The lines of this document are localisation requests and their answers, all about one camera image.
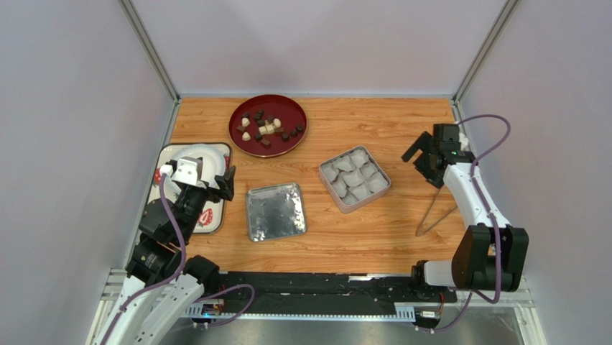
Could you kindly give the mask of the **pink square chocolate tin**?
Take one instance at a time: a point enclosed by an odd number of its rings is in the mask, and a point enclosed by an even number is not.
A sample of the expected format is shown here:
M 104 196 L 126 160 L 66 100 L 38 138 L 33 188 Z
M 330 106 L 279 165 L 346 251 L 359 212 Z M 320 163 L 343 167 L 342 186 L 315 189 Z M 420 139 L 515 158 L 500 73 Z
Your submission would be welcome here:
M 391 187 L 391 179 L 363 145 L 322 162 L 318 173 L 334 203 L 344 214 L 385 196 Z

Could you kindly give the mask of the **metal serving tongs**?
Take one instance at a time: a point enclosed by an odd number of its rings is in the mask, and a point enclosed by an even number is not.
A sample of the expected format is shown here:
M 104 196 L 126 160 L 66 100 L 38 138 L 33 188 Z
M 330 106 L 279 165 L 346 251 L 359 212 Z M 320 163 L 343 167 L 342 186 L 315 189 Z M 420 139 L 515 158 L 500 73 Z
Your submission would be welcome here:
M 424 236 L 429 231 L 433 230 L 441 221 L 457 211 L 458 207 L 456 204 L 446 207 L 440 203 L 440 201 L 444 201 L 445 197 L 449 195 L 450 191 L 446 187 L 442 187 L 435 192 L 417 225 L 414 233 L 416 237 Z

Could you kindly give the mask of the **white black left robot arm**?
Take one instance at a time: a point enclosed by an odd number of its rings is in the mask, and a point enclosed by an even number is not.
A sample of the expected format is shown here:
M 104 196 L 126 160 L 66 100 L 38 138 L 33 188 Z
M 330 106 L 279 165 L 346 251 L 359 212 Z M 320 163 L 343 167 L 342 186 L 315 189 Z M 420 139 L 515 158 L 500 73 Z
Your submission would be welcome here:
M 199 160 L 170 160 L 159 170 L 159 197 L 144 207 L 141 237 L 115 305 L 95 344 L 159 344 L 188 306 L 215 293 L 219 267 L 186 246 L 206 203 L 232 201 L 236 167 L 202 178 Z

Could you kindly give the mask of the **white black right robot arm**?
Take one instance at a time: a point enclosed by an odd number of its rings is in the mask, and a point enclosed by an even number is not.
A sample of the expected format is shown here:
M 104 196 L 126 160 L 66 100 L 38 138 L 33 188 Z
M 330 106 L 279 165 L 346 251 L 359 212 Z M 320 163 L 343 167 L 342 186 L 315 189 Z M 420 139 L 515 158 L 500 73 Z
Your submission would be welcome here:
M 420 285 L 457 290 L 514 292 L 520 286 L 529 235 L 511 225 L 483 185 L 476 156 L 461 148 L 457 124 L 435 124 L 403 154 L 438 190 L 455 199 L 466 230 L 453 258 L 421 260 L 412 268 Z

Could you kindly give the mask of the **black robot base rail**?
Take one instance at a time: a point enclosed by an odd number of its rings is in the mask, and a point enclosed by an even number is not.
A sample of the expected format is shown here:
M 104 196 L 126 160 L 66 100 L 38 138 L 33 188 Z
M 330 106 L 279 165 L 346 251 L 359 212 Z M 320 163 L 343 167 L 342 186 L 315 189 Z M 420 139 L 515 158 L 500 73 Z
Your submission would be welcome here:
M 383 321 L 434 328 L 458 297 L 408 274 L 223 272 L 194 321 Z

